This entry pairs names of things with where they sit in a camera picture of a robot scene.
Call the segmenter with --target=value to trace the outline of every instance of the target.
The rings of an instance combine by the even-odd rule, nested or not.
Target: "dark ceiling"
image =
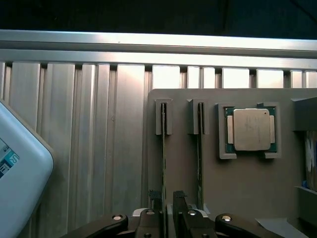
[[[1,29],[317,39],[315,0],[3,0]]]

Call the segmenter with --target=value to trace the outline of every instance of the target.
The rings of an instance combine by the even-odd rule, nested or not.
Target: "corrugated metal wall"
[[[56,152],[51,183],[20,237],[57,238],[147,205],[151,89],[317,87],[313,70],[237,66],[0,62],[0,96]]]

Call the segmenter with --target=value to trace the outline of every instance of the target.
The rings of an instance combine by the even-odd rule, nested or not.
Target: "white device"
[[[51,148],[0,100],[0,238],[19,235],[52,171]]]

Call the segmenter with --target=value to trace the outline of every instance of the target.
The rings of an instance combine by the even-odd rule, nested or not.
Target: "metal screw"
[[[189,210],[188,211],[188,214],[191,215],[191,216],[195,216],[196,215],[196,212],[194,210]]]
[[[226,222],[230,222],[232,220],[229,216],[223,216],[221,219],[225,220]]]
[[[155,212],[154,212],[153,210],[148,210],[148,211],[147,211],[147,214],[148,214],[148,215],[154,215]]]
[[[119,221],[121,220],[122,216],[121,215],[115,215],[112,217],[112,219],[114,219],[115,221]]]

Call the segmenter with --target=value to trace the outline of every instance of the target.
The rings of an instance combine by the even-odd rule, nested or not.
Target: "aluminum rail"
[[[221,36],[0,30],[1,49],[317,58],[317,41]]]

